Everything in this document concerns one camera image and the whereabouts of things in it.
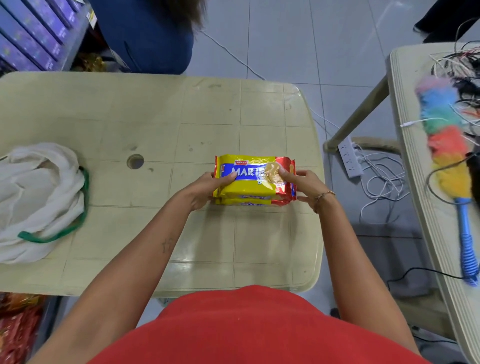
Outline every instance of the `purple box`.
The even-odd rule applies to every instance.
[[[70,7],[67,0],[47,0],[47,2],[67,28],[73,28],[75,24],[77,24],[75,12]]]
[[[0,4],[7,9],[10,15],[12,15],[54,59],[58,60],[60,58],[60,44],[21,1],[0,0]]]
[[[0,58],[11,65],[17,71],[39,71],[25,55],[10,43],[4,36],[0,35]]]
[[[81,3],[79,3],[78,1],[75,1],[75,0],[67,0],[67,1],[75,12],[79,12],[80,9],[82,8]]]
[[[45,0],[24,0],[24,4],[44,23],[60,43],[67,40],[67,28]]]
[[[0,32],[18,49],[23,51],[43,71],[51,71],[55,66],[53,58],[15,19],[0,6]]]

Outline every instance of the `person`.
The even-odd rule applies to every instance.
[[[90,0],[117,61],[134,73],[181,74],[205,0]]]
[[[249,286],[185,295],[135,328],[189,214],[236,178],[208,172],[105,266],[30,364],[427,363],[334,194],[310,170],[279,173],[318,213],[341,320],[288,291]]]
[[[437,0],[413,30],[428,34],[424,43],[455,42],[479,17],[478,0]]]

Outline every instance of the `red shirt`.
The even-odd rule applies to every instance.
[[[173,301],[104,349],[106,363],[428,363],[287,291],[249,286]]]

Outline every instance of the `colorful feather duster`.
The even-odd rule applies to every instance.
[[[461,162],[469,150],[460,129],[462,120],[452,109],[458,101],[458,93],[449,78],[434,76],[424,77],[415,92],[421,104],[421,118],[427,119],[423,121],[423,128],[428,135],[434,169],[459,163],[439,170],[435,175],[440,188],[453,199],[457,207],[463,276],[470,277],[465,279],[469,285],[477,286],[478,279],[474,275],[478,262],[470,235],[467,206],[472,200],[472,182],[467,164]]]

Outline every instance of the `beige plastic table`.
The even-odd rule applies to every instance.
[[[457,44],[458,48],[462,46],[463,43]],[[400,128],[401,124],[420,118],[420,104],[414,90],[420,79],[430,74],[434,63],[430,55],[439,59],[453,52],[453,43],[420,44],[393,50],[386,62],[387,76],[372,90],[335,136],[324,144],[324,149],[334,151],[338,142],[349,135],[390,94],[401,156],[433,267],[441,272],[461,276],[456,208],[436,199],[425,185],[426,177],[432,170],[427,135],[421,123]],[[394,146],[387,141],[380,141],[379,144],[384,147]],[[444,199],[449,199],[439,190],[434,179],[432,187]],[[470,204],[468,215],[474,248],[477,258],[480,258],[478,207]],[[435,276],[456,340],[471,363],[480,363],[480,287],[473,288],[460,279],[439,274]],[[418,315],[415,316],[415,319],[421,319]]]
[[[290,84],[119,73],[14,73],[0,79],[0,154],[55,142],[91,174],[88,217],[46,258],[0,264],[0,291],[79,295],[215,155],[288,156],[323,178],[307,104]],[[144,157],[133,170],[127,158]],[[284,207],[192,213],[155,291],[176,297],[250,284],[304,291],[318,279],[317,215]]]

